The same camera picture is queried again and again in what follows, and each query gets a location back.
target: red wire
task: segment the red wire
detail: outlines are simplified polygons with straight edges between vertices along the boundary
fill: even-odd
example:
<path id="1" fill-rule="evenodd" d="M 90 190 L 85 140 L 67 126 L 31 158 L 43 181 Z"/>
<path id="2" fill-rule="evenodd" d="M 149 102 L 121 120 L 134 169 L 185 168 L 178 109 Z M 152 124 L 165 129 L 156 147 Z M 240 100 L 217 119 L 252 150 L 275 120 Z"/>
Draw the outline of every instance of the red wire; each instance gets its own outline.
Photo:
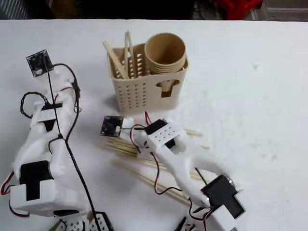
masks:
<path id="1" fill-rule="evenodd" d="M 7 177 L 7 179 L 5 180 L 5 182 L 1 185 L 1 190 L 0 190 L 0 194 L 1 196 L 5 196 L 7 194 L 10 193 L 10 191 L 4 191 L 5 186 L 7 185 L 7 183 L 10 182 L 10 180 L 12 179 L 12 177 L 14 176 L 14 172 L 11 172 L 11 174 Z"/>
<path id="2" fill-rule="evenodd" d="M 145 122 L 147 125 L 149 125 L 149 122 L 152 123 L 149 117 L 149 113 L 147 111 L 144 112 L 144 116 L 145 116 Z"/>

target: stacked paper cup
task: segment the stacked paper cup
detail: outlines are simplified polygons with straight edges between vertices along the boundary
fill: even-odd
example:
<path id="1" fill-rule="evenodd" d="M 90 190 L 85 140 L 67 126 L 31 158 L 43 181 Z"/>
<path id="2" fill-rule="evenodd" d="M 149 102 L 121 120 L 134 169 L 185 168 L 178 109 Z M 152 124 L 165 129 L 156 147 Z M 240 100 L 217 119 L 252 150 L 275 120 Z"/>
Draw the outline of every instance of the stacked paper cup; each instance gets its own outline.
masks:
<path id="1" fill-rule="evenodd" d="M 183 40 L 171 33 L 161 33 L 148 39 L 144 47 L 145 61 L 151 74 L 170 74 L 180 71 L 186 61 Z M 161 83 L 162 91 L 169 91 L 173 81 Z"/>

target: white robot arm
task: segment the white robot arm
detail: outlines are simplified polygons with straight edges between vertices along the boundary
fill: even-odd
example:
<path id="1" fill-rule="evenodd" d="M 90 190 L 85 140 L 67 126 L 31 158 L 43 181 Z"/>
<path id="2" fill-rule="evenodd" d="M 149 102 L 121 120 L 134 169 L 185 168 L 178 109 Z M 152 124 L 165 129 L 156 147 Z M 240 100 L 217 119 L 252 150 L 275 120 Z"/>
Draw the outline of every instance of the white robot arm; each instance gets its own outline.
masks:
<path id="1" fill-rule="evenodd" d="M 68 135 L 76 117 L 74 79 L 54 70 L 50 74 L 55 105 L 49 85 L 45 85 L 44 96 L 50 103 L 35 103 L 30 133 L 13 162 L 13 172 L 20 184 L 10 188 L 10 204 L 13 209 L 45 217 L 80 216 L 88 212 L 88 200 L 83 190 L 74 190 L 61 181 L 69 153 L 65 140 L 59 137 L 59 129 L 64 138 Z M 47 73 L 37 78 L 48 79 Z"/>
<path id="2" fill-rule="evenodd" d="M 236 190 L 229 178 L 237 179 L 231 169 L 224 166 L 209 150 L 194 145 L 184 129 L 173 122 L 157 120 L 145 128 L 139 139 L 140 143 L 147 141 L 148 150 L 167 167 L 191 203 L 203 208 L 205 212 L 210 211 L 206 217 L 209 230 L 235 229 L 245 214 L 244 190 Z M 200 188 L 190 177 L 190 171 L 194 168 L 215 173 L 217 178 Z M 195 230 L 204 230 L 200 220 L 192 219 L 191 211 L 189 214 L 188 221 L 195 225 Z"/>

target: white table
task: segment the white table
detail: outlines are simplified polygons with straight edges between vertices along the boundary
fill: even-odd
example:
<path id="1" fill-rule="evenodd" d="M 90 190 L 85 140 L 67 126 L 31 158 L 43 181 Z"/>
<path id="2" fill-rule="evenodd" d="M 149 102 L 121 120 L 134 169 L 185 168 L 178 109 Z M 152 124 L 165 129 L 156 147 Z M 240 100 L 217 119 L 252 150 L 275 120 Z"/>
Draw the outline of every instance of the white table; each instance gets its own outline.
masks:
<path id="1" fill-rule="evenodd" d="M 159 32 L 186 43 L 190 69 L 171 112 L 247 180 L 251 196 L 239 231 L 305 230 L 308 225 L 308 24 L 215 21 L 0 21 L 0 179 L 29 132 L 19 113 L 24 93 L 39 90 L 26 56 L 47 49 L 66 63 L 81 87 L 80 119 L 71 147 L 95 207 L 116 231 L 170 231 L 186 207 L 110 164 L 112 153 L 93 144 L 105 115 L 117 115 L 102 41 L 122 47 Z M 1 230 L 48 230 L 53 218 L 19 219 L 0 198 Z"/>

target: black cable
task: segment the black cable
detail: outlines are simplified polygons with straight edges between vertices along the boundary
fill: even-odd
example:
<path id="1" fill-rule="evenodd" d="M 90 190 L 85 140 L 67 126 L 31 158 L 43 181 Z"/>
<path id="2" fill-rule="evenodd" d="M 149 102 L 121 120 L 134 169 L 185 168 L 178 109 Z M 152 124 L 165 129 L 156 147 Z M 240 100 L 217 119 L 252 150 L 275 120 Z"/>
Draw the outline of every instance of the black cable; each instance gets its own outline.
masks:
<path id="1" fill-rule="evenodd" d="M 29 213 L 27 213 L 27 214 L 16 213 L 16 212 L 13 210 L 13 208 L 11 207 L 11 200 L 9 200 L 9 209 L 10 209 L 11 213 L 13 213 L 15 216 L 18 216 L 18 217 L 20 217 L 20 218 L 28 218 L 28 217 L 30 216 Z"/>
<path id="2" fill-rule="evenodd" d="M 73 161 L 73 164 L 74 164 L 74 167 L 75 167 L 75 169 L 76 169 L 76 172 L 77 172 L 77 174 L 78 174 L 78 176 L 79 176 L 79 178 L 80 178 L 80 181 L 81 181 L 81 183 L 82 183 L 82 185 L 83 185 L 83 187 L 84 187 L 84 189 L 85 189 L 85 191 L 86 191 L 87 198 L 88 198 L 89 203 L 90 203 L 90 206 L 91 206 L 92 214 L 93 214 L 93 216 L 94 216 L 94 220 L 95 220 L 95 224 L 96 224 L 96 226 L 97 226 L 97 229 L 98 229 L 99 231 L 101 231 L 101 227 L 100 227 L 99 222 L 98 222 L 97 217 L 96 217 L 96 211 L 95 211 L 95 209 L 94 209 L 94 205 L 93 205 L 93 202 L 92 202 L 92 199 L 91 199 L 91 196 L 90 196 L 88 187 L 87 187 L 86 182 L 85 182 L 85 180 L 84 180 L 84 178 L 83 178 L 83 176 L 82 176 L 82 174 L 81 174 L 81 172 L 80 172 L 80 169 L 79 169 L 79 167 L 78 167 L 78 164 L 77 164 L 77 162 L 76 162 L 76 159 L 75 159 L 75 157 L 74 157 L 74 154 L 73 154 L 73 152 L 72 152 L 72 150 L 71 150 L 71 148 L 70 148 L 70 146 L 69 146 L 69 144 L 68 144 L 69 137 L 70 137 L 70 135 L 71 135 L 71 133 L 72 133 L 72 131 L 73 131 L 75 125 L 76 125 L 76 122 L 77 122 L 78 116 L 79 116 L 79 112 L 80 112 L 80 111 L 79 111 L 79 99 L 78 99 L 78 95 L 79 95 L 79 94 L 78 94 L 78 83 L 77 83 L 77 78 L 76 78 L 75 73 L 73 72 L 73 70 L 72 70 L 68 65 L 66 65 L 66 64 L 61 64 L 61 63 L 60 63 L 60 64 L 54 64 L 54 65 L 53 65 L 53 67 L 56 67 L 56 66 L 65 66 L 65 67 L 67 67 L 67 68 L 70 70 L 70 72 L 72 73 L 73 77 L 74 77 L 74 83 L 75 83 L 75 85 L 76 85 L 76 87 L 74 88 L 74 91 L 75 91 L 75 95 L 76 95 L 76 98 L 77 98 L 77 99 L 76 99 L 76 108 L 77 108 L 77 110 L 76 110 L 76 116 L 75 116 L 74 122 L 73 122 L 73 124 L 72 124 L 72 126 L 71 126 L 71 128 L 70 128 L 70 130 L 69 130 L 69 132 L 68 132 L 68 134 L 67 134 L 67 136 L 66 136 L 66 138 L 65 138 L 65 139 L 62 138 L 62 139 L 65 141 L 65 145 L 66 145 L 66 148 L 67 148 L 67 150 L 68 150 L 68 153 L 69 153 L 69 155 L 71 156 L 71 159 L 72 159 L 72 161 Z"/>
<path id="3" fill-rule="evenodd" d="M 159 177 L 159 164 L 158 164 L 158 161 L 157 161 L 155 155 L 154 155 L 152 152 L 150 152 L 150 153 L 151 153 L 151 155 L 153 156 L 153 158 L 154 158 L 154 160 L 155 160 L 155 162 L 156 162 L 156 165 L 157 165 L 157 175 L 156 175 L 156 179 L 155 179 L 155 183 L 154 183 L 154 190 L 155 190 L 155 193 L 158 194 L 158 195 L 162 195 L 162 194 L 164 194 L 165 192 L 169 191 L 170 189 L 175 189 L 175 190 L 181 192 L 182 189 L 178 189 L 178 188 L 175 188 L 175 187 L 166 188 L 166 189 L 163 190 L 162 192 L 158 192 L 158 191 L 157 191 L 157 188 L 156 188 L 156 187 L 157 187 L 157 181 L 158 181 L 158 177 Z"/>
<path id="4" fill-rule="evenodd" d="M 204 177 L 202 176 L 201 172 L 199 171 L 199 169 L 197 169 L 196 167 L 194 168 L 196 169 L 197 173 L 199 174 L 199 176 L 201 177 L 201 179 L 203 180 L 204 184 L 207 185 L 206 180 L 204 179 Z"/>
<path id="5" fill-rule="evenodd" d="M 5 190 L 4 190 L 4 193 L 7 193 L 8 192 L 8 190 L 10 189 L 10 187 L 12 187 L 12 186 L 16 186 L 16 185 L 14 185 L 14 184 L 10 184 Z"/>
<path id="6" fill-rule="evenodd" d="M 57 111 L 56 111 L 56 107 L 55 107 L 56 103 L 54 101 L 53 92 L 52 92 L 50 74 L 49 74 L 49 70 L 48 70 L 47 65 L 46 65 L 45 56 L 43 56 L 43 61 L 44 61 L 44 64 L 45 64 L 46 71 L 48 73 L 48 81 L 49 81 L 50 93 L 51 93 L 51 98 L 52 98 L 52 105 L 53 105 L 53 109 L 54 109 L 54 114 L 56 116 L 56 122 L 57 122 L 58 130 L 59 130 L 59 135 L 62 136 L 61 131 L 60 131 L 60 126 L 59 126 L 58 115 L 57 115 Z"/>
<path id="7" fill-rule="evenodd" d="M 207 228 L 206 228 L 206 220 L 203 221 L 203 226 L 204 226 L 204 231 L 207 231 Z"/>
<path id="8" fill-rule="evenodd" d="M 52 151 L 51 151 L 51 149 L 50 149 L 50 144 L 51 144 L 52 142 L 54 142 L 54 141 L 59 140 L 59 139 L 63 139 L 63 137 L 61 137 L 61 136 L 59 135 L 57 138 L 54 138 L 54 139 L 52 139 L 51 141 L 48 142 L 48 150 L 49 150 L 49 152 L 50 152 L 51 154 L 52 154 Z"/>
<path id="9" fill-rule="evenodd" d="M 40 97 L 42 97 L 42 99 L 44 100 L 45 104 L 50 104 L 46 98 L 46 96 L 44 96 L 43 94 L 37 92 L 37 91 L 30 91 L 27 92 L 26 94 L 24 94 L 24 96 L 21 98 L 21 102 L 20 102 L 20 112 L 21 114 L 23 114 L 25 117 L 32 119 L 33 115 L 28 115 L 25 111 L 24 111 L 24 103 L 25 103 L 25 99 L 27 95 L 38 95 Z"/>
<path id="10" fill-rule="evenodd" d="M 211 214 L 211 212 L 213 210 L 212 207 L 209 208 L 210 210 L 208 212 L 203 214 L 202 218 L 198 218 L 198 217 L 195 217 L 195 216 L 192 215 L 192 207 L 193 207 L 192 205 L 193 205 L 193 203 L 192 203 L 192 200 L 190 199 L 190 197 L 188 198 L 188 200 L 190 202 L 190 206 L 189 206 L 188 212 L 189 212 L 189 215 L 191 216 L 192 219 L 195 219 L 195 220 L 198 220 L 198 221 L 204 221 L 204 220 L 206 220 L 209 217 L 209 215 Z"/>
<path id="11" fill-rule="evenodd" d="M 196 228 L 196 225 L 195 225 L 195 224 L 193 224 L 193 225 L 191 226 L 191 228 L 190 228 L 188 231 L 193 231 L 194 228 Z"/>
<path id="12" fill-rule="evenodd" d="M 64 224 L 65 231 L 67 230 L 67 224 L 64 222 L 64 220 L 60 219 L 60 222 Z"/>

